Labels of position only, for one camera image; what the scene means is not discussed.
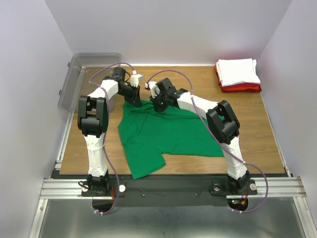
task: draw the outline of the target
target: plastic container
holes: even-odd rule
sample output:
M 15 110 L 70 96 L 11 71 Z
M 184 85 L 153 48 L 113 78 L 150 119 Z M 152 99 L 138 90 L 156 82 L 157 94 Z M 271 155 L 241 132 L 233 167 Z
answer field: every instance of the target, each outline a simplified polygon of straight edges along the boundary
M 79 53 L 75 54 L 68 64 L 68 72 L 60 90 L 58 106 L 69 112 L 77 111 L 78 98 L 81 96 L 82 84 L 87 67 L 107 67 L 121 62 L 119 53 Z M 109 111 L 114 110 L 116 95 L 109 101 Z

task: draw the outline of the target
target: metal floor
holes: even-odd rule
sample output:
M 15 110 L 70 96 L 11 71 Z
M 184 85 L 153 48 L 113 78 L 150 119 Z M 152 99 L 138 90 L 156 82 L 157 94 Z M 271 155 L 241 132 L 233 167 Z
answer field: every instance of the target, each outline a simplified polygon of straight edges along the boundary
M 255 205 L 262 198 L 251 198 Z M 40 231 L 42 238 L 303 238 L 292 197 L 268 198 L 250 214 L 225 207 L 117 208 L 111 215 L 94 214 L 91 200 L 49 200 Z

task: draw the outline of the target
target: white wall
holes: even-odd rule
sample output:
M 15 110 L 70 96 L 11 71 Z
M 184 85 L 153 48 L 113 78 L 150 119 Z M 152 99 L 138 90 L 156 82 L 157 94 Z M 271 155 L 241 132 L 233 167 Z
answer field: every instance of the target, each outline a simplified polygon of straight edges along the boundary
M 131 63 L 258 59 L 291 0 L 46 0 L 73 54 Z
M 2 0 L 0 34 L 0 237 L 22 238 L 56 159 L 72 53 L 43 0 Z
M 258 62 L 286 164 L 301 176 L 317 222 L 317 1 L 293 0 Z

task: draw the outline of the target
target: shirt sleeve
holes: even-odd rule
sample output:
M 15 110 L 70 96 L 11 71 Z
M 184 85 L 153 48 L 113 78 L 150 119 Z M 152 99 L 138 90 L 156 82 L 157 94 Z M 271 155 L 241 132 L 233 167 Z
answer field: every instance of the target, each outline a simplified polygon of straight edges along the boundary
M 161 151 L 149 144 L 132 143 L 123 147 L 133 179 L 149 175 L 165 165 Z

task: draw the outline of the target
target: folded white towel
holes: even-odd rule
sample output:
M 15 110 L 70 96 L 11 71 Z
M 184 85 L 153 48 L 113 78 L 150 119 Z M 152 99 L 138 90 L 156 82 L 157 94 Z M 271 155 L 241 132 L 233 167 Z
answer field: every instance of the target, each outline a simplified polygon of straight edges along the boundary
M 241 83 L 260 84 L 256 75 L 257 61 L 254 59 L 220 59 L 217 64 L 219 79 L 223 87 Z

